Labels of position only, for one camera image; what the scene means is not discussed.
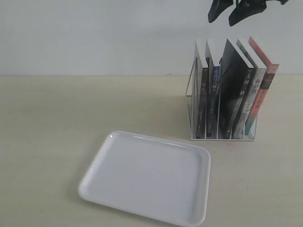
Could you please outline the black cover book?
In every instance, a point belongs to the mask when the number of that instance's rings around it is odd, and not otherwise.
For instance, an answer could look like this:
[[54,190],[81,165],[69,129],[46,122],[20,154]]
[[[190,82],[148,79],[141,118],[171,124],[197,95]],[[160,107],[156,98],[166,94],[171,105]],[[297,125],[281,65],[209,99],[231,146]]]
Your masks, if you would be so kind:
[[240,48],[230,39],[226,40],[220,63],[221,76],[219,126],[223,139],[229,139],[245,95],[254,66]]

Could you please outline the blue book with orange moon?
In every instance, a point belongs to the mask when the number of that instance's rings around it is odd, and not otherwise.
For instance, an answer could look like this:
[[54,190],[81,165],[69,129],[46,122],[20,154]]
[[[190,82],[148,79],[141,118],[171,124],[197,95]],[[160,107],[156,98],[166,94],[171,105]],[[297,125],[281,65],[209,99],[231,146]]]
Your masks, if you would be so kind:
[[208,68],[209,68],[206,137],[210,138],[212,136],[214,112],[216,108],[216,99],[218,94],[218,81],[220,78],[220,59],[221,59],[218,52],[216,51],[215,44],[210,38],[206,39],[205,59],[208,63]]

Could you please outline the grey white spine book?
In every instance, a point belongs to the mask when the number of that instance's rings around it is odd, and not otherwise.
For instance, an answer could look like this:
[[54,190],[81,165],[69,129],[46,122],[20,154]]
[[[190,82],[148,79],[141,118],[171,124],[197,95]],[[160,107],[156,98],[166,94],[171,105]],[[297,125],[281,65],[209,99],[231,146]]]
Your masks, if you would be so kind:
[[251,111],[252,105],[260,88],[267,67],[258,57],[253,48],[249,45],[247,40],[240,38],[237,40],[236,44],[254,67],[253,74],[250,77],[245,95],[243,97],[239,112],[235,120],[235,125],[232,129],[233,139],[243,139],[245,135],[244,129],[246,120]]

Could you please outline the dark brown spine book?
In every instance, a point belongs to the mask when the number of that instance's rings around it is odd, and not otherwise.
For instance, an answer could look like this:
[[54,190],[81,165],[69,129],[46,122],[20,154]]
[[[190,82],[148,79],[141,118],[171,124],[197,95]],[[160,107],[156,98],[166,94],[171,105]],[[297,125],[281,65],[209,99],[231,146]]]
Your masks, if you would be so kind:
[[207,106],[207,83],[209,76],[208,63],[205,59],[205,48],[201,39],[195,40],[195,71],[194,71],[194,123],[196,126],[196,139],[204,139],[206,106]]

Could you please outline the red orange spine book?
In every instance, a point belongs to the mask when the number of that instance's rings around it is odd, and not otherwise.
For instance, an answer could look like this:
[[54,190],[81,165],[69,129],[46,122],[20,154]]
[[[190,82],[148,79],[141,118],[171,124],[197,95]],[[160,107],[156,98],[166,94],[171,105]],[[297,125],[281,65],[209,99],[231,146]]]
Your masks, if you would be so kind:
[[248,43],[250,44],[252,49],[255,51],[257,56],[265,64],[267,70],[262,78],[260,87],[258,89],[257,95],[254,100],[254,103],[252,105],[252,108],[251,108],[248,118],[246,120],[245,131],[244,131],[245,136],[249,135],[249,133],[250,133],[251,127],[252,127],[256,117],[258,116],[258,112],[262,106],[265,96],[270,88],[270,85],[271,85],[271,83],[274,79],[274,76],[280,65],[273,61],[276,59],[272,58],[272,56],[267,51],[267,47],[261,42],[260,39],[258,39],[255,36],[250,36]]

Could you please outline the white plastic tray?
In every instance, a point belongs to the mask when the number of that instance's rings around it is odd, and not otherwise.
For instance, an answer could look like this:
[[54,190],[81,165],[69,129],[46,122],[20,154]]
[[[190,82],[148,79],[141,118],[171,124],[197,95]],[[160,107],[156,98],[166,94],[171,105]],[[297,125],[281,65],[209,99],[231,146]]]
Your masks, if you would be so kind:
[[211,156],[203,147],[113,131],[78,186],[85,201],[197,227],[205,220]]

